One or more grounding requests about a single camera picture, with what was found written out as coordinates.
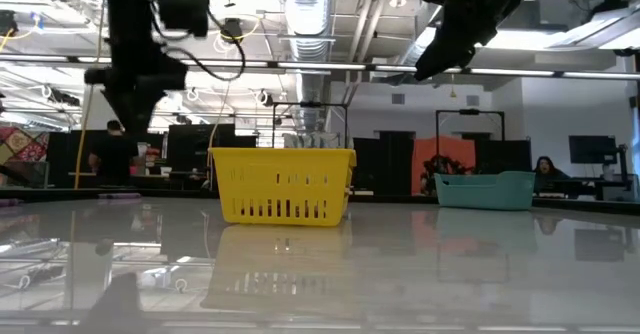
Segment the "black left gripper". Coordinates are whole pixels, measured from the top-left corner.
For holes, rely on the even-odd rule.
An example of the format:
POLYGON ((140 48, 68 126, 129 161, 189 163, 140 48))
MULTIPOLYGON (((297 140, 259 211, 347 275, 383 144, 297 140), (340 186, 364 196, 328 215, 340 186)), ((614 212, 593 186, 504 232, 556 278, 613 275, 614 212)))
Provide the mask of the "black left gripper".
POLYGON ((89 68, 84 83, 102 85, 103 96, 129 134, 147 132, 165 90, 183 90, 188 66, 161 48, 112 48, 111 63, 89 68))

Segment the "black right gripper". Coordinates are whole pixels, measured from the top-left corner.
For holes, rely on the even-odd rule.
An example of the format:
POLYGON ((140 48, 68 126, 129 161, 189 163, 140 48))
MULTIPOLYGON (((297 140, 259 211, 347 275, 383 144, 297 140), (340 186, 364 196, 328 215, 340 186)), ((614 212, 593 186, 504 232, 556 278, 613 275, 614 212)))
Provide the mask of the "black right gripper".
POLYGON ((442 8, 435 37, 416 61, 414 78, 423 81, 452 67, 466 67, 475 45, 486 45, 511 0, 423 0, 442 8))

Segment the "person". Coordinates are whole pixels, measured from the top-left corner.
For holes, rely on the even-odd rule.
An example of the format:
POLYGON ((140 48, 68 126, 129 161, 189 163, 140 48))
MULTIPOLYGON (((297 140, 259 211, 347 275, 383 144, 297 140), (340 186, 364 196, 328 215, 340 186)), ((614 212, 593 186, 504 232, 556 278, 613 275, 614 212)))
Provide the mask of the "person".
POLYGON ((551 190, 557 181, 569 179, 570 176, 558 169, 550 157, 540 156, 537 159, 534 169, 535 183, 534 193, 540 194, 543 191, 551 190))
POLYGON ((126 187, 138 154, 137 143, 125 134, 121 123, 110 120, 107 135, 91 148, 88 163, 102 186, 126 187))

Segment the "stacked plastic containers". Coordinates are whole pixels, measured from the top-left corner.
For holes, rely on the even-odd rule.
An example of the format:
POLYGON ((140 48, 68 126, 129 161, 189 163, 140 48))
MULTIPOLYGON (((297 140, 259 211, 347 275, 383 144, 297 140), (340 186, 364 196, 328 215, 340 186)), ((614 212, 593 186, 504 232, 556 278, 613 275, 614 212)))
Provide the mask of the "stacked plastic containers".
POLYGON ((138 142, 139 161, 130 167, 130 173, 137 176, 162 176, 168 177, 172 168, 161 148, 153 147, 147 142, 138 142))

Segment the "black partition panel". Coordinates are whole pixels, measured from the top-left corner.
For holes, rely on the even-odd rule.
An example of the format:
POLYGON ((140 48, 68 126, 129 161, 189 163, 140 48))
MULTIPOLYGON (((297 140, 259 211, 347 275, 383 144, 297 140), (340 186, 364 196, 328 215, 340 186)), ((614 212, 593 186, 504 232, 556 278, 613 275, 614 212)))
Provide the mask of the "black partition panel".
POLYGON ((379 131, 376 138, 355 138, 357 166, 352 186, 381 196, 411 194, 415 133, 379 131))
MULTIPOLYGON (((87 130, 81 151, 80 173, 93 173, 88 163, 91 148, 107 135, 106 130, 87 130)), ((49 163, 49 184, 56 189, 74 188, 77 152, 80 148, 80 130, 68 133, 50 134, 47 162, 49 163)))
MULTIPOLYGON (((171 125, 167 136, 167 164, 173 172, 204 172, 214 124, 171 125)), ((236 133, 234 124, 219 124, 213 137, 214 147, 252 148, 257 137, 236 133)))
POLYGON ((479 174, 504 171, 530 172, 531 143, 527 140, 482 140, 475 142, 475 169, 479 174))

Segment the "wooden side table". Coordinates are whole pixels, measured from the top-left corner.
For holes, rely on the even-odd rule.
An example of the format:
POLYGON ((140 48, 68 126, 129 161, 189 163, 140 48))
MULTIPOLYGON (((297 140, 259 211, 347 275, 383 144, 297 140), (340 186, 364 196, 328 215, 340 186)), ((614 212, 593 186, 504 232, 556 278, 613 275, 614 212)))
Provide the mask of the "wooden side table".
MULTIPOLYGON (((113 183, 110 183, 101 177, 97 177, 94 173, 81 172, 79 174, 80 188, 108 186, 113 186, 113 183)), ((170 189, 171 181, 169 177, 160 175, 132 175, 124 186, 141 189, 170 189)))

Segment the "orange partition panel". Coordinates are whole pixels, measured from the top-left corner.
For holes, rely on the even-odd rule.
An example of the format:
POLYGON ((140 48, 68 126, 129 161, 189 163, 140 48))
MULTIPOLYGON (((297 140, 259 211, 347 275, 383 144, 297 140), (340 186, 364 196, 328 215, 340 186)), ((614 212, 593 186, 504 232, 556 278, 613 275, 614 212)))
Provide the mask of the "orange partition panel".
MULTIPOLYGON (((464 140, 449 136, 440 136, 440 155, 457 161, 463 168, 473 168, 476 164, 475 144, 471 140, 464 140)), ((428 139, 416 139, 412 154, 411 194, 428 195, 425 191, 425 179, 427 173, 424 163, 436 156, 436 137, 428 139)))

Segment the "colourful patterned quilt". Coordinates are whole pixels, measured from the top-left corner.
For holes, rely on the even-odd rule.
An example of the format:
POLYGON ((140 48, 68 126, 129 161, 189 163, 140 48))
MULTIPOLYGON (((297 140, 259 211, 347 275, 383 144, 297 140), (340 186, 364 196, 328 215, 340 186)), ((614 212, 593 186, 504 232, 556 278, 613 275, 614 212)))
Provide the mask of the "colourful patterned quilt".
POLYGON ((44 189, 49 184, 50 133, 0 127, 0 187, 44 189))

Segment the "long ceiling light bar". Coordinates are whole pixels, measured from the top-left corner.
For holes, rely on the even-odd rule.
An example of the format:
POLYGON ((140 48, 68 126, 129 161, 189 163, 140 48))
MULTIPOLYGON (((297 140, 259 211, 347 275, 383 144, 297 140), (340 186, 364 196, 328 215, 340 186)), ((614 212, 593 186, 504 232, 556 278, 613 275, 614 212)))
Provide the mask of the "long ceiling light bar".
MULTIPOLYGON (((316 62, 283 62, 260 60, 230 60, 203 59, 192 60, 180 58, 180 61, 190 67, 202 64, 207 68, 242 68, 245 69, 285 69, 285 70, 319 70, 319 71, 357 71, 381 72, 393 74, 414 74, 416 69, 411 66, 360 63, 316 63, 316 62)), ((56 56, 29 54, 0 54, 0 62, 16 63, 51 63, 51 64, 110 64, 110 58, 90 56, 56 56)), ((445 74, 467 76, 499 76, 499 77, 532 77, 553 79, 580 80, 608 80, 608 81, 640 81, 640 73, 606 72, 606 71, 559 71, 559 70, 526 70, 526 69, 498 69, 498 68, 452 68, 445 74)))

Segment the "teal plastic basket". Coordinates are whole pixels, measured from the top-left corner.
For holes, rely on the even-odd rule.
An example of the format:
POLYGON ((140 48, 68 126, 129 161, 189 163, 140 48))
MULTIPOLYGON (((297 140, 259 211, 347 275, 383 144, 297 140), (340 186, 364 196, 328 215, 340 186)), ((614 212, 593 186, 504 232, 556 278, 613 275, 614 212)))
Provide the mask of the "teal plastic basket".
POLYGON ((535 174, 435 174, 438 202, 444 207, 526 211, 532 206, 535 174))

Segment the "black ceiling box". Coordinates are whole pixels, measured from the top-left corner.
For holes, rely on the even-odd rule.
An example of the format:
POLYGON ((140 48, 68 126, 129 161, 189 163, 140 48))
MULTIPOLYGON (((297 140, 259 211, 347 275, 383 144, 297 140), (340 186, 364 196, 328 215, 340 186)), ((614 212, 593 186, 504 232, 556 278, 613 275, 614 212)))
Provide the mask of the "black ceiling box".
POLYGON ((12 37, 18 32, 16 13, 12 10, 0 9, 0 37, 12 37))

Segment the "yellow plastic basket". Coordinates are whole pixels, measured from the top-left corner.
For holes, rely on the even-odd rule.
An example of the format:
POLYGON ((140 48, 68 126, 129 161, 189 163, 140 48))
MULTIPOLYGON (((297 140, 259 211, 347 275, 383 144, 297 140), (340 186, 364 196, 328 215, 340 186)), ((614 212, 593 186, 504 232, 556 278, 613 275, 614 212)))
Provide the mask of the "yellow plastic basket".
POLYGON ((210 154, 226 222, 335 227, 342 221, 354 150, 218 147, 210 154))

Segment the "black computer monitor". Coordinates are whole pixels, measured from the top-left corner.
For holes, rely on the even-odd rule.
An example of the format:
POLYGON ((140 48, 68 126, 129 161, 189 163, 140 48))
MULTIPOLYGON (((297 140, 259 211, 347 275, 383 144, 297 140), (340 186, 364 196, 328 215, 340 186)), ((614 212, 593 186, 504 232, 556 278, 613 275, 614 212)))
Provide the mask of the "black computer monitor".
POLYGON ((617 150, 614 136, 573 135, 569 137, 572 164, 616 164, 617 150))

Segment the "black desk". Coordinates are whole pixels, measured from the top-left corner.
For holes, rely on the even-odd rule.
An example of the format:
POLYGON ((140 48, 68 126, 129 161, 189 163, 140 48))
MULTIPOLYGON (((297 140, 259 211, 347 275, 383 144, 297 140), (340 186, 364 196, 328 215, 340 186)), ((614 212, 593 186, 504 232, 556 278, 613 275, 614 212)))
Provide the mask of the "black desk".
POLYGON ((640 202, 640 179, 636 175, 614 174, 604 177, 572 177, 547 184, 543 192, 559 194, 565 199, 608 202, 640 202))

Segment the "silver round air duct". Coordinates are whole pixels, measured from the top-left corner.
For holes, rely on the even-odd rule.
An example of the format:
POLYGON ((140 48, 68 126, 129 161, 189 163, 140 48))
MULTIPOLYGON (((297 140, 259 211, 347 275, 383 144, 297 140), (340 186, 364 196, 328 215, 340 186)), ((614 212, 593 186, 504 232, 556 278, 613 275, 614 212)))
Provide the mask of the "silver round air duct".
MULTIPOLYGON (((329 42, 321 39, 328 35, 332 0, 285 0, 284 13, 289 35, 303 39, 290 41, 294 61, 326 62, 329 57, 329 42)), ((320 74, 296 73, 296 95, 299 102, 323 101, 325 77, 320 74)), ((317 131, 324 125, 325 109, 297 109, 297 120, 301 130, 317 131)))
POLYGON ((435 37, 434 20, 441 12, 441 6, 422 2, 414 17, 414 36, 405 52, 399 57, 400 65, 414 66, 424 50, 435 37))

